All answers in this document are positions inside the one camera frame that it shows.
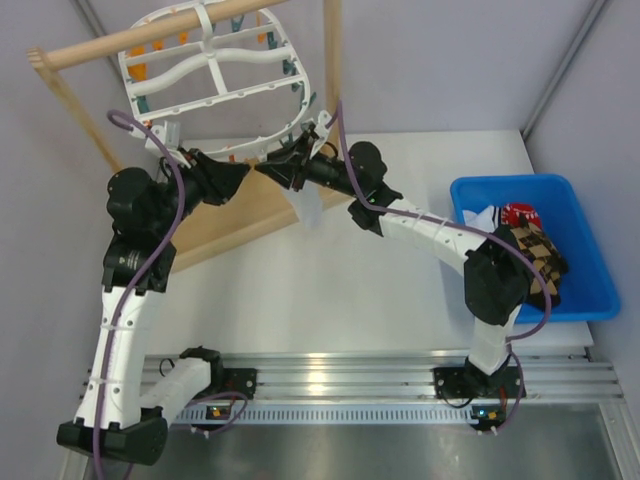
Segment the white sock black stripes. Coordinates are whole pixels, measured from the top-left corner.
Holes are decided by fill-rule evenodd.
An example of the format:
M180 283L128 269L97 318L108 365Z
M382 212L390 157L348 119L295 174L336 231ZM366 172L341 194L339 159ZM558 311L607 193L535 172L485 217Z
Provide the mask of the white sock black stripes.
M299 222L308 230L317 228L321 223L323 201L318 187L306 182L301 190L283 189L285 199L293 207Z

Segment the white plastic sock hanger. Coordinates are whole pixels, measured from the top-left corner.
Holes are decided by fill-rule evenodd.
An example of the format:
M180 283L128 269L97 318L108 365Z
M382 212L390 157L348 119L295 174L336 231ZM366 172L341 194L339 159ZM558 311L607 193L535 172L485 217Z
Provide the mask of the white plastic sock hanger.
M279 19L267 8L214 22L208 1L157 9L137 21L149 26L182 13L193 27L164 33L132 60L132 47L117 55L132 115L149 124L181 124L180 146L199 147L216 160L261 158L293 139L314 118L316 93ZM145 62L147 79L133 82L128 63Z

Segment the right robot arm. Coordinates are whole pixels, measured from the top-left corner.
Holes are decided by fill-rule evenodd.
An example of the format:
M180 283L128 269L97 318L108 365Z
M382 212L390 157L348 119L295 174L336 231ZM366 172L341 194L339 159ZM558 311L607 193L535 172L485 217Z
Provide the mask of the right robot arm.
M462 377L451 389L457 398L479 398L504 387L507 339L532 280L514 235L506 227L475 232L421 212L385 183L387 167L371 142L354 143L339 159L322 153L318 139L307 130L255 169L287 190L313 182L351 197L348 212L361 229L427 251L457 271L474 328Z

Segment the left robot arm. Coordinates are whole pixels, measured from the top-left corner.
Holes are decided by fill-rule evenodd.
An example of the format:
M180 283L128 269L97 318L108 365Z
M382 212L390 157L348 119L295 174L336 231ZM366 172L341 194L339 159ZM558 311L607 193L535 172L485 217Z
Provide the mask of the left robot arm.
M176 257L171 238L200 204L220 206L238 191L246 163L213 160L198 149L158 182L142 168L116 173L107 185L113 238L103 260L100 333L86 393L74 418L61 424L59 445L103 460L150 466L170 425L197 397L225 388L219 352L191 347L147 393L142 373L155 309Z

